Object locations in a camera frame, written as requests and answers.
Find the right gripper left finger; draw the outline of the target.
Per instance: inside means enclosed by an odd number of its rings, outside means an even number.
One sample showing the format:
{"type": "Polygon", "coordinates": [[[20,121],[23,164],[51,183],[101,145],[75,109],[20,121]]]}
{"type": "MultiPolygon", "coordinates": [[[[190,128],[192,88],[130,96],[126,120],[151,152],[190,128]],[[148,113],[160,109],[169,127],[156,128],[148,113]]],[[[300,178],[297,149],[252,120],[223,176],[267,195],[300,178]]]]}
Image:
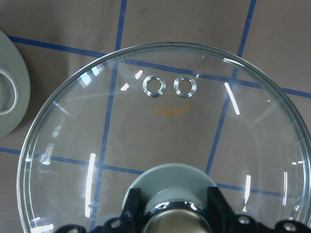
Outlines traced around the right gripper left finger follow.
{"type": "Polygon", "coordinates": [[[124,228],[143,228],[145,225],[146,200],[140,188],[130,188],[120,216],[124,228]]]}

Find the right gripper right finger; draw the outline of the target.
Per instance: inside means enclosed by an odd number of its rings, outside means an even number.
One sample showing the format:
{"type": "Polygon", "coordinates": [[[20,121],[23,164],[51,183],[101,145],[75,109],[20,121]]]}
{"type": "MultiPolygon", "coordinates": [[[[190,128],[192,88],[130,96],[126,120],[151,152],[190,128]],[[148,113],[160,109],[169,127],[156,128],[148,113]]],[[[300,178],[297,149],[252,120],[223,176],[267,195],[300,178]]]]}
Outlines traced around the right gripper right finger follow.
{"type": "Polygon", "coordinates": [[[207,188],[207,221],[211,228],[230,228],[234,211],[216,186],[207,188]]]}

